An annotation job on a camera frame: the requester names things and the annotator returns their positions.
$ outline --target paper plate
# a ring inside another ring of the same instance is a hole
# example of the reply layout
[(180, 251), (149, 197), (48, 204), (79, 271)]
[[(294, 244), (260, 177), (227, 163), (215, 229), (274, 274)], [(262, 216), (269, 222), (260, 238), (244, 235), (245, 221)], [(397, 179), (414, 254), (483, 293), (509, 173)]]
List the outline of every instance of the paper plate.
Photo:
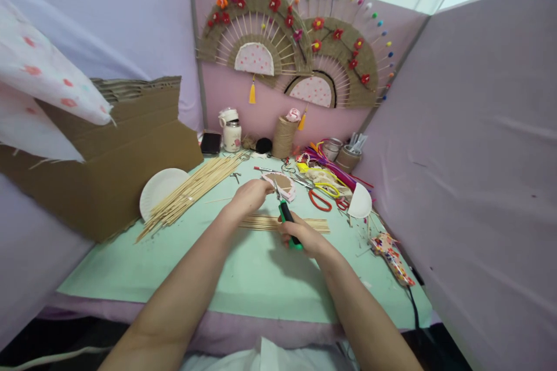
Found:
[(356, 184), (354, 195), (350, 201), (348, 214), (357, 219), (363, 219), (371, 213), (371, 195), (360, 183)]
[(145, 184), (139, 199), (139, 211), (144, 221), (151, 217), (151, 210), (165, 197), (172, 194), (190, 175), (178, 168), (159, 171)]

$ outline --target cardboard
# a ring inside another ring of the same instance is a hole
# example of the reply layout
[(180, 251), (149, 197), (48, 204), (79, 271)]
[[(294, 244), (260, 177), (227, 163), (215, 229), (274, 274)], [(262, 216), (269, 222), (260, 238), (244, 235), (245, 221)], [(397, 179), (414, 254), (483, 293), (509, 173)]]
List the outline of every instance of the cardboard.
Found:
[(93, 82), (114, 106), (117, 124), (96, 126), (39, 102), (85, 158), (44, 162), (0, 147), (0, 172), (76, 232), (103, 242), (140, 218), (147, 181), (165, 168), (189, 171), (203, 161), (197, 133), (177, 119), (180, 77), (152, 82)]

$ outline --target table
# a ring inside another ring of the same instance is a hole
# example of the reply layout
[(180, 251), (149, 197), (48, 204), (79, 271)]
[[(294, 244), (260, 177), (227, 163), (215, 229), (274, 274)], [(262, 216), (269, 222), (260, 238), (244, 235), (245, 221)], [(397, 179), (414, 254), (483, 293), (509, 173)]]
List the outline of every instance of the table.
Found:
[[(260, 177), (261, 173), (254, 170), (254, 166), (280, 170), (281, 162), (275, 159), (243, 162), (237, 169), (242, 174), (240, 183)], [(229, 202), (210, 201), (232, 197), (237, 188), (234, 177), (224, 179), (174, 225), (134, 245), (143, 228), (143, 222), (138, 221), (114, 242), (97, 245), (58, 292), (79, 298), (145, 303)], [(363, 220), (352, 219), (350, 228), (346, 216), (341, 215), (334, 204), (331, 212), (322, 212), (311, 204), (301, 185), (296, 185), (296, 194), (290, 204), (291, 210), (301, 217), (327, 219), (331, 234), (325, 237), (350, 262), (395, 325), (399, 329), (413, 329), (414, 313), (408, 293), (395, 281), (384, 260), (371, 252), (357, 256), (367, 247), (358, 233), (367, 233)], [(277, 204), (276, 197), (270, 195), (259, 213), (278, 216)], [(413, 293), (420, 325), (428, 327), (431, 304), (420, 286), (415, 286)], [(238, 230), (208, 308), (208, 315), (213, 313), (259, 318), (283, 327), (285, 324), (287, 327), (298, 323), (321, 324), (331, 329), (331, 334), (337, 334), (334, 325), (338, 318), (317, 264), (303, 253), (286, 249), (278, 234), (273, 232)]]

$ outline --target tassel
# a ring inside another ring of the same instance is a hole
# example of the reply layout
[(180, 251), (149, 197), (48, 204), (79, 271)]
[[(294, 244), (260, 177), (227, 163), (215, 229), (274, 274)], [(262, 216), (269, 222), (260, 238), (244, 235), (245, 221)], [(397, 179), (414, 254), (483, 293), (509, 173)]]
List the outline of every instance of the tassel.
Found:
[(306, 113), (308, 112), (308, 105), (306, 104), (306, 110), (303, 111), (302, 120), (298, 125), (298, 130), (303, 130), (304, 123), (306, 123)]
[(255, 104), (255, 74), (253, 81), (251, 82), (251, 90), (249, 91), (249, 103)]

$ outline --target black yarn ball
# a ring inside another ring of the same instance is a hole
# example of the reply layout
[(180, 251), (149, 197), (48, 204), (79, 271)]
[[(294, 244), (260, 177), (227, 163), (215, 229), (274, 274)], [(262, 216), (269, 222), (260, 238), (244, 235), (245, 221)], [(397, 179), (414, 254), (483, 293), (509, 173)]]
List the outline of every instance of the black yarn ball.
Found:
[(273, 141), (269, 138), (261, 138), (255, 144), (255, 152), (258, 154), (271, 152), (271, 149), (273, 149)]

